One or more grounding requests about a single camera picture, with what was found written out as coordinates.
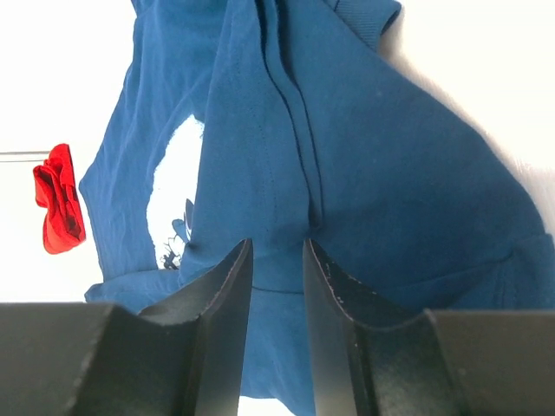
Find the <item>red object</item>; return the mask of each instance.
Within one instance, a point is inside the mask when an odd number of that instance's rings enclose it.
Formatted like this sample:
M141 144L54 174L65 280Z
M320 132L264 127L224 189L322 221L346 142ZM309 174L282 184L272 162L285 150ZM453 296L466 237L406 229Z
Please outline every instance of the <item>red object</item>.
M58 145L49 158L33 169L36 203L48 212L42 227L44 249L50 254L68 251L85 241L69 146Z

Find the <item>clothing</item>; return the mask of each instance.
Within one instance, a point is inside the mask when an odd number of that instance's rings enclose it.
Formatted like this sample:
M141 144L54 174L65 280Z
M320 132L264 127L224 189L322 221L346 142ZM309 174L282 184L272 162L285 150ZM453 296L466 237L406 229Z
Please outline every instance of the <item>clothing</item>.
M44 249L49 254L73 249L86 236L69 146L55 146L33 176L36 204L48 210L42 226Z
M134 60L80 187L104 275L88 301L137 312L252 238L241 393L278 398L296 415L314 414L307 237L414 311L555 305L552 238L529 196L473 129L376 53L398 3L134 7ZM183 123L204 124L183 136L202 137L192 233L179 269L157 270L147 207ZM185 183L178 174L172 185L176 225L193 200Z

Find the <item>blue fabric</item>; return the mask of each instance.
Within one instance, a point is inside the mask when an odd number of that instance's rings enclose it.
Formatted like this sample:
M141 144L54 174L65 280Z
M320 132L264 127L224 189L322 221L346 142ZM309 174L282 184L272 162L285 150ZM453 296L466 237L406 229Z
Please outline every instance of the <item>blue fabric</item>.
M80 185L104 275L89 302L139 311L253 238L241 393L301 416L314 414L307 237L415 311L555 306L552 238L529 196L471 127L377 55L398 3L134 7L134 59ZM191 114L206 124L193 231L180 269L156 270L153 174Z

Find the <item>blue shirt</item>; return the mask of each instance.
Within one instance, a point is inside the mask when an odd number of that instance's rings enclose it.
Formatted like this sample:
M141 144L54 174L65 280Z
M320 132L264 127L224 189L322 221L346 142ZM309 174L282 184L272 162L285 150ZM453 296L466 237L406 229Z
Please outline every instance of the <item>blue shirt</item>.
M376 53L398 3L134 7L133 62L80 185L104 276L89 302L138 312L252 238L241 393L301 416L315 412L307 237L414 311L555 305L552 238L530 197L471 127Z

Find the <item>white surface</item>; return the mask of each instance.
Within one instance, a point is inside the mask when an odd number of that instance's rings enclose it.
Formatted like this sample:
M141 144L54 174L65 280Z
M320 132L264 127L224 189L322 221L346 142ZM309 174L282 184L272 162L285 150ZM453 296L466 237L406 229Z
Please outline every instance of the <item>white surface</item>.
M551 0L404 0L382 52L476 127L555 232L555 6ZM130 2L31 0L0 6L0 152L67 142L79 179L95 156L131 62ZM34 164L0 165L0 302L80 301L101 280L88 241L42 248ZM85 218L86 209L82 206ZM275 400L240 414L286 415Z

